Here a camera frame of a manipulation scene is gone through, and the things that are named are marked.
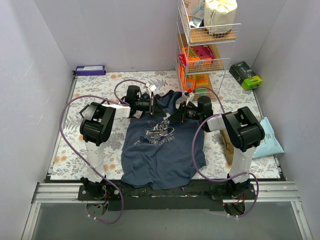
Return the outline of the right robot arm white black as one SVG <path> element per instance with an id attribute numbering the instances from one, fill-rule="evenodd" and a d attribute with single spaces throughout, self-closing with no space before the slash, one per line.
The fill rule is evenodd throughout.
<path id="1" fill-rule="evenodd" d="M 181 103 L 169 120 L 172 123 L 183 123 L 187 120 L 200 122 L 191 145 L 192 161 L 197 171 L 199 168 L 195 159 L 195 142 L 200 129 L 205 132 L 226 130 L 233 146 L 232 166 L 225 179 L 214 180 L 202 175 L 204 179 L 212 182 L 209 187 L 210 195 L 237 199 L 250 189 L 253 154 L 264 139 L 265 131 L 248 107 L 214 115 L 211 99 L 208 96 L 201 96 L 197 100 L 197 105 Z"/>

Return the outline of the navy blue printed t-shirt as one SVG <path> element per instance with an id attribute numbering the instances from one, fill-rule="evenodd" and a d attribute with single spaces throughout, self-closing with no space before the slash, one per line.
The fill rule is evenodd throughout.
<path id="1" fill-rule="evenodd" d="M 176 101 L 181 96 L 181 92 L 173 90 L 156 95 L 165 117 L 143 112 L 140 117 L 131 118 L 121 154 L 122 182 L 135 188 L 167 190 L 187 185 L 196 174 L 192 142 L 199 121 L 171 123 L 168 119 L 176 112 Z M 205 133 L 200 129 L 194 144 L 198 168 L 206 166 L 204 141 Z"/>

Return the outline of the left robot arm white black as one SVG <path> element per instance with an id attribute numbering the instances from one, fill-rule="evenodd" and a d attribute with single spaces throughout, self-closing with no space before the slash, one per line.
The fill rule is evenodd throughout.
<path id="1" fill-rule="evenodd" d="M 138 86 L 130 85 L 124 102 L 92 102 L 79 112 L 82 117 L 80 134 L 85 142 L 86 160 L 89 162 L 87 173 L 80 181 L 85 191 L 95 200 L 101 200 L 107 195 L 106 187 L 103 185 L 104 150 L 111 136 L 114 121 L 131 118 L 137 111 L 155 117 L 166 116 L 155 100 L 154 91 L 157 87 L 154 84 L 146 84 L 145 87 L 146 93 L 141 94 Z"/>

